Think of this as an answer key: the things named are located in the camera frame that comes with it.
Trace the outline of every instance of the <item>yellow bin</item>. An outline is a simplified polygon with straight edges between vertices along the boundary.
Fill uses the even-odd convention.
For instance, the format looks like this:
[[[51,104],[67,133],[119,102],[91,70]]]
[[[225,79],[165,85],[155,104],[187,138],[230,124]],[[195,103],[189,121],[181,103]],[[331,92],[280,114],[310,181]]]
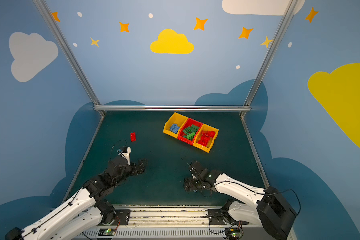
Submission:
[[[188,120],[188,117],[183,116],[181,114],[178,113],[173,113],[172,116],[168,119],[168,121],[165,123],[164,125],[164,130],[163,132],[165,134],[168,134],[174,138],[177,138],[179,135],[180,130],[182,129],[183,125],[185,124],[185,122]],[[180,127],[179,131],[177,133],[172,132],[171,130],[169,130],[169,128],[176,123],[177,126]]]
[[[215,135],[213,136],[213,138],[211,140],[209,140],[209,142],[206,146],[203,146],[203,145],[197,143],[202,137],[202,131],[214,131],[215,132]],[[200,148],[201,150],[206,151],[206,152],[211,151],[211,148],[213,146],[213,143],[215,142],[215,139],[216,139],[218,133],[219,133],[219,130],[217,128],[203,124],[200,131],[196,135],[196,140],[193,142],[193,146]]]

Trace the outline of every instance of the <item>white cloud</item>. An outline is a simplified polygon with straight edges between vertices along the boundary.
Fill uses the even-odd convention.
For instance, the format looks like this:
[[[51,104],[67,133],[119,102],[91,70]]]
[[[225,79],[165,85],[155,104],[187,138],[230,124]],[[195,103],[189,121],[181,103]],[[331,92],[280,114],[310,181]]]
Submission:
[[[46,41],[37,33],[15,32],[10,36],[10,51],[14,58],[11,71],[19,82],[31,80],[52,63],[59,54],[54,42]]]
[[[305,0],[298,0],[294,14]],[[223,10],[230,14],[284,15],[289,0],[223,0]]]

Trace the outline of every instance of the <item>green mat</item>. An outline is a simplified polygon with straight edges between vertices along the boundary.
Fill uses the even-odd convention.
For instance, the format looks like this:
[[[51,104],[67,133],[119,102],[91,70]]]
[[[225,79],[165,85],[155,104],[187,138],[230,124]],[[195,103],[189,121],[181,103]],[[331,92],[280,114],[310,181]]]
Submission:
[[[209,170],[221,170],[246,184],[264,187],[238,113],[180,113],[219,129],[209,153],[163,133],[172,114],[107,112],[70,196],[86,180],[106,169],[110,150],[120,139],[131,147],[131,162],[147,158],[148,165],[144,174],[129,177],[106,197],[111,204],[223,205],[230,196],[213,192],[204,197],[210,192],[202,195],[183,189],[184,178],[190,176],[188,163],[196,160]],[[130,141],[131,132],[136,133],[135,142]]]

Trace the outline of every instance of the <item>robotic arm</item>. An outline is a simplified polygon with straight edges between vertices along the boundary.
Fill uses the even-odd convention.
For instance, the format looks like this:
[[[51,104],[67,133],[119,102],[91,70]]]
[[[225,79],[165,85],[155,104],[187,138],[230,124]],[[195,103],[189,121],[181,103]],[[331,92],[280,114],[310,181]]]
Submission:
[[[12,229],[6,234],[5,239],[70,240],[92,226],[100,223],[112,224],[118,217],[114,207],[104,197],[112,193],[127,177],[144,173],[147,165],[146,159],[130,164],[130,147],[118,152],[117,157],[108,162],[108,167],[103,173],[85,182],[70,199],[23,230],[17,227]],[[90,210],[76,217],[93,205]]]
[[[220,212],[226,224],[245,221],[262,226],[277,240],[286,240],[297,216],[294,209],[279,191],[273,187],[263,189],[239,182],[225,173],[203,168],[199,162],[189,166],[192,177],[184,180],[184,189],[189,191],[211,190],[224,193],[241,201],[228,200]]]

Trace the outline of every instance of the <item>plastic bin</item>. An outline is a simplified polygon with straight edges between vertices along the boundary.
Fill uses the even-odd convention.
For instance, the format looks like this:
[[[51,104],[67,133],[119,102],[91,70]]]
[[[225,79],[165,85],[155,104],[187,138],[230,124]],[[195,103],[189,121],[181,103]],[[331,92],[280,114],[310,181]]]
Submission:
[[[212,139],[209,140],[209,142],[206,146],[203,146],[203,145],[197,143],[202,137],[202,131],[214,131],[215,132],[215,135],[213,136]],[[196,136],[193,138],[193,140],[194,140],[193,146],[200,148],[203,151],[209,152],[213,146],[213,143],[215,142],[215,139],[216,139],[218,133],[219,133],[219,130],[217,128],[203,124],[202,127],[199,128],[199,131],[196,134]]]
[[[178,113],[173,113],[172,116],[168,119],[168,121],[165,123],[164,125],[164,130],[163,132],[165,134],[168,134],[174,138],[177,138],[179,133],[182,131],[182,127],[185,124],[185,122],[188,120],[188,117],[183,116],[181,114]],[[179,131],[177,133],[172,132],[171,130],[169,130],[169,128],[172,126],[172,124],[176,123],[177,126],[180,127]]]
[[[187,138],[183,137],[184,133],[183,133],[183,130],[187,127],[190,127],[191,125],[195,125],[196,127],[199,127],[199,129],[197,130],[196,132],[196,135],[195,137],[193,138],[193,140],[188,140]],[[195,139],[196,139],[196,136],[197,136],[197,133],[200,132],[200,129],[202,127],[202,123],[201,122],[198,122],[196,120],[193,120],[192,118],[188,118],[187,121],[185,122],[185,124],[180,128],[179,132],[178,132],[178,137],[177,139],[179,139],[180,141],[183,141],[183,142],[186,142],[188,143],[189,145],[193,145]]]

